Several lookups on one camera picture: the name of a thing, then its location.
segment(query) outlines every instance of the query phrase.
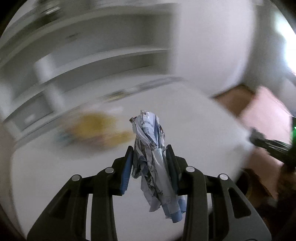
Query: white shelf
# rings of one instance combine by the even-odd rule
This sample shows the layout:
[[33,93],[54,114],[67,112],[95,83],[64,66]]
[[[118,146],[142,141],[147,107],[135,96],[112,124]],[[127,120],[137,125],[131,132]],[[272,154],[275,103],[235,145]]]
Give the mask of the white shelf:
[[24,14],[16,20],[10,27],[8,27],[0,38],[0,48],[2,48],[11,38],[17,35],[21,30],[30,25],[36,20],[34,15],[35,9]]
[[171,75],[161,74],[156,68],[149,66],[128,70],[89,82],[64,93],[65,111],[106,94],[168,76]]
[[40,94],[42,91],[44,91],[44,89],[45,86],[34,85],[25,92],[23,92],[21,95],[19,95],[16,99],[12,101],[9,115],[11,115],[14,111],[20,108],[27,101]]
[[87,21],[99,17],[110,16],[110,15],[130,15],[130,14],[140,14],[140,15],[152,15],[152,14],[166,14],[172,13],[174,10],[175,4],[166,3],[166,4],[156,4],[153,6],[117,6],[117,7],[105,7],[99,8],[78,16],[71,18],[60,18],[56,21],[53,21],[49,24],[44,25],[41,28],[38,28],[34,32],[28,34],[26,37],[15,42],[11,46],[7,46],[5,51],[2,53],[2,58],[0,58],[0,68],[5,65],[10,59],[16,56],[21,50],[27,47],[29,44],[32,44],[34,41],[42,38],[43,36],[52,33],[56,30],[70,26],[72,24]]
[[131,56],[137,56],[137,55],[143,55],[143,54],[151,54],[151,53],[162,53],[167,51],[166,48],[158,48],[158,47],[152,47],[152,46],[134,46],[134,47],[126,47],[126,48],[119,48],[114,49],[110,51],[104,51],[97,54],[92,54],[89,56],[86,56],[84,58],[80,58],[78,60],[72,61],[68,64],[65,64],[59,68],[52,69],[51,71],[48,70],[48,66],[54,66],[54,63],[49,64],[48,61],[44,61],[43,59],[39,60],[36,63],[36,68],[38,71],[39,81],[41,83],[45,83],[61,74],[64,74],[68,71],[71,71],[73,69],[76,69],[78,67],[94,63],[97,61],[101,61],[108,58],[121,58],[121,57],[131,57]]

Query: crumpled plastic bag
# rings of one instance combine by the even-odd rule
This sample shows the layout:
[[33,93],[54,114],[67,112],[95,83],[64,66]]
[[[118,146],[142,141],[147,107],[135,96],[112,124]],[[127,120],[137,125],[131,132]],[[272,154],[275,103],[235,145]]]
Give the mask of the crumpled plastic bag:
[[141,111],[130,122],[136,134],[132,177],[142,178],[141,190],[150,205],[149,212],[162,206],[166,218],[177,223],[186,211],[186,201],[184,196],[176,195],[172,188],[164,152],[165,135],[159,118],[152,112]]

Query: white tabletop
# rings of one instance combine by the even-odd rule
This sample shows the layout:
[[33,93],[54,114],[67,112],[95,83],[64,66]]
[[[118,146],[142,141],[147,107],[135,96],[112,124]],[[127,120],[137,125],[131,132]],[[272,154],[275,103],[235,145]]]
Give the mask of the white tabletop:
[[[252,145],[245,130],[228,112],[188,83],[173,83],[138,93],[109,104],[122,108],[126,127],[140,110],[154,112],[177,156],[186,159],[206,175],[226,173],[235,179]],[[96,175],[124,156],[127,146],[99,152],[90,146],[56,143],[57,130],[49,131],[17,149],[12,158],[12,194],[17,216],[25,235],[51,199],[74,174]],[[165,219],[163,210],[150,213],[140,178],[130,178],[122,197],[113,197],[118,240],[171,240],[183,231],[179,223]],[[90,238],[89,218],[87,238]]]

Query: white wall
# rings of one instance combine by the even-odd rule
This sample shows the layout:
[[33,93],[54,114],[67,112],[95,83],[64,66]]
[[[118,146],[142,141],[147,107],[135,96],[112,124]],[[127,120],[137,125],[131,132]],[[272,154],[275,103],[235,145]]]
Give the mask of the white wall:
[[293,115],[296,115],[296,85],[287,78],[282,81],[278,98]]
[[263,85],[278,95],[289,71],[284,55],[286,40],[275,29],[275,13],[279,10],[270,0],[263,2],[257,7],[258,28],[244,83],[252,90]]
[[182,0],[176,73],[212,96],[241,81],[255,28],[251,0]]
[[11,135],[0,124],[0,204],[15,228],[21,232],[12,201],[10,181],[10,159],[14,144],[15,142]]

